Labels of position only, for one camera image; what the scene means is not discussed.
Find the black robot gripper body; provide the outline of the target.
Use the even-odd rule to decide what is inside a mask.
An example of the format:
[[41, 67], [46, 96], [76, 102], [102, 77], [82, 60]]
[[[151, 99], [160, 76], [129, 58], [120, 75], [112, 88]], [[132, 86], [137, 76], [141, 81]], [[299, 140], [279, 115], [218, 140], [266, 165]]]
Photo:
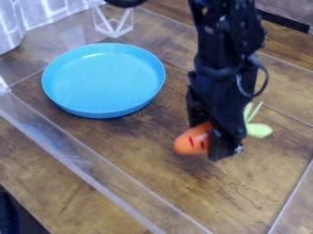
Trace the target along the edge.
[[188, 72], [188, 90], [204, 103], [212, 128], [238, 140], [247, 135], [243, 108], [254, 97], [256, 73], [258, 67], [248, 61], [216, 69], [200, 60], [193, 61], [193, 70]]

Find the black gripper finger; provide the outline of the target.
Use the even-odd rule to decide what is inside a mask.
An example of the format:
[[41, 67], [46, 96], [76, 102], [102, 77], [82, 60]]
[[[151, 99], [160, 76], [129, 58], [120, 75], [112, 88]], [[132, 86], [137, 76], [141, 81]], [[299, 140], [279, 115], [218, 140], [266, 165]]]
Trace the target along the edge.
[[216, 162], [235, 154], [242, 154], [243, 151], [244, 145], [240, 140], [216, 127], [209, 130], [207, 158], [211, 161]]
[[187, 91], [185, 104], [187, 104], [188, 123], [191, 127], [195, 127], [197, 124], [203, 122], [211, 122], [211, 118], [205, 112], [204, 103], [191, 90]]

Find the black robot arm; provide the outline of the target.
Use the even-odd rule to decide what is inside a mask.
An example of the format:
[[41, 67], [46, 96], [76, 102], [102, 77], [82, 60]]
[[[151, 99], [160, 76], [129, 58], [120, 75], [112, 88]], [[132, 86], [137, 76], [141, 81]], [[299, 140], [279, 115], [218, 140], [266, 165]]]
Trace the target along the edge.
[[185, 94], [189, 126], [209, 122], [207, 157], [212, 161], [239, 154], [247, 136], [243, 110], [264, 86], [267, 69], [256, 56], [266, 30], [254, 0], [188, 0], [197, 50], [188, 72]]

